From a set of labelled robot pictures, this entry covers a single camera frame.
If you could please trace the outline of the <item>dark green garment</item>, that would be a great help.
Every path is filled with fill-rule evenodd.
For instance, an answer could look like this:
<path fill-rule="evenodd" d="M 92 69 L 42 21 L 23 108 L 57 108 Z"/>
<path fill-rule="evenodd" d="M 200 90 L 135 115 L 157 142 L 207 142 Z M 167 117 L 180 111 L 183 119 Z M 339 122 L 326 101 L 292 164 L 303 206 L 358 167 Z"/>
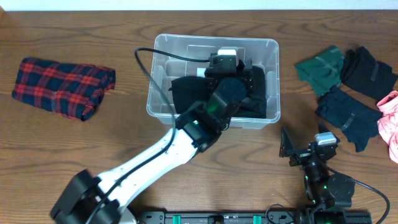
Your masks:
<path fill-rule="evenodd" d="M 342 51 L 332 45 L 313 58 L 295 64 L 295 69 L 300 81 L 308 82 L 320 97 L 328 93 L 332 86 L 341 84 L 344 59 Z"/>

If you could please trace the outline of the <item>red navy plaid garment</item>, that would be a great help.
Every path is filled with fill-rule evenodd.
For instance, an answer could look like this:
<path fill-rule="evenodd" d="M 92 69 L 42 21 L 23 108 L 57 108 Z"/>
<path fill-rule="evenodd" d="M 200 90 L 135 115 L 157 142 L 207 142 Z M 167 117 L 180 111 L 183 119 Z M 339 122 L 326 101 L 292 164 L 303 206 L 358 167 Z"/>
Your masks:
<path fill-rule="evenodd" d="M 12 97 L 66 118 L 86 121 L 115 84 L 113 68 L 27 57 L 19 66 Z"/>

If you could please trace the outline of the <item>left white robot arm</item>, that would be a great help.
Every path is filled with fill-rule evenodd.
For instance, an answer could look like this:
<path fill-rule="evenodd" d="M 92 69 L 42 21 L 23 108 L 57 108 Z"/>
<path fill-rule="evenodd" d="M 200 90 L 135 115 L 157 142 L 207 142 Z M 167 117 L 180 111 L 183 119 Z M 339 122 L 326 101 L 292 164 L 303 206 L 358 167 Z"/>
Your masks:
<path fill-rule="evenodd" d="M 92 177 L 75 175 L 50 211 L 55 223 L 135 223 L 128 205 L 168 171 L 206 151 L 228 129 L 247 95 L 230 56 L 210 60 L 205 75 L 216 84 L 206 102 L 197 101 L 174 121 L 157 143 L 130 161 Z"/>

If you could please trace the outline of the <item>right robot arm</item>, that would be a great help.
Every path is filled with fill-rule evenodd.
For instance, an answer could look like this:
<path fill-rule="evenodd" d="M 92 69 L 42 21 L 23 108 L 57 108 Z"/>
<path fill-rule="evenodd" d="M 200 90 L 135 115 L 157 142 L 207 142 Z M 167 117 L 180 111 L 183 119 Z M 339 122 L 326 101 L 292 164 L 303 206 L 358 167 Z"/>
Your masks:
<path fill-rule="evenodd" d="M 281 129 L 280 157 L 288 157 L 291 167 L 304 171 L 305 193 L 312 205 L 296 211 L 294 223 L 344 223 L 344 209 L 352 206 L 354 183 L 347 176 L 326 168 L 327 160 L 336 155 L 340 140 L 320 122 L 314 142 L 296 149 L 287 128 Z"/>

